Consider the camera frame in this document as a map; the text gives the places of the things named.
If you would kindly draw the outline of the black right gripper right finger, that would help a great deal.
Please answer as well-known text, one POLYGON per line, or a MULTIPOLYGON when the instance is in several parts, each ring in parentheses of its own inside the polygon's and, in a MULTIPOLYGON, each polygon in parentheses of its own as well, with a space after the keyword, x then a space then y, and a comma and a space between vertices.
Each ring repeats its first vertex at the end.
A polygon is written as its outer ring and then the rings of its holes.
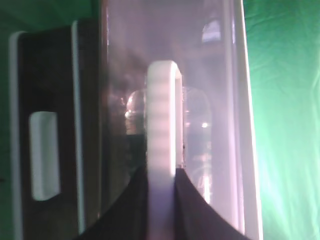
POLYGON ((247 240, 200 195, 186 171, 177 168, 174 180, 175 240, 247 240))

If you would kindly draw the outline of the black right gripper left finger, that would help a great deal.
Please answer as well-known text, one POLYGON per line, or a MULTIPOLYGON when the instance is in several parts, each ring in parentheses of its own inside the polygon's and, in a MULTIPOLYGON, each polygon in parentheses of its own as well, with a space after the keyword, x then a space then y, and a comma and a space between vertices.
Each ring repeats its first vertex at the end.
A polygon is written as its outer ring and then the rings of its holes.
POLYGON ((127 187, 92 226, 76 240, 145 240, 148 219, 148 179, 139 167, 127 187))

